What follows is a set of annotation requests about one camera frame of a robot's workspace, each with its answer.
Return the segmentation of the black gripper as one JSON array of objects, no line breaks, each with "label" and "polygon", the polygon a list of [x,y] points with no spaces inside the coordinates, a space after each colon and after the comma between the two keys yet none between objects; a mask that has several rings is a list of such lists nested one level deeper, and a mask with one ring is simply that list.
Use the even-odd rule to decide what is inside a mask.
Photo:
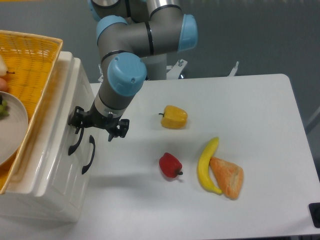
[{"label": "black gripper", "polygon": [[113,138],[124,138],[129,130],[130,120],[120,119],[112,112],[107,112],[106,115],[101,114],[95,106],[92,106],[89,111],[85,112],[80,106],[76,106],[68,117],[67,124],[75,128],[77,135],[81,129],[95,127],[107,130],[109,133],[108,141]]}]

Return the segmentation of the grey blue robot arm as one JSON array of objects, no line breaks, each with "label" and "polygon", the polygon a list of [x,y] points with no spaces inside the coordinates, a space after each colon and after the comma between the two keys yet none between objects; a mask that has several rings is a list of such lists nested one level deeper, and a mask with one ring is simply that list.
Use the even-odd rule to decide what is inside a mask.
[{"label": "grey blue robot arm", "polygon": [[148,76],[142,58],[193,49],[197,23],[177,0],[90,0],[88,6],[98,21],[103,82],[90,110],[76,106],[68,124],[79,135],[94,127],[124,138],[130,122],[122,115]]}]

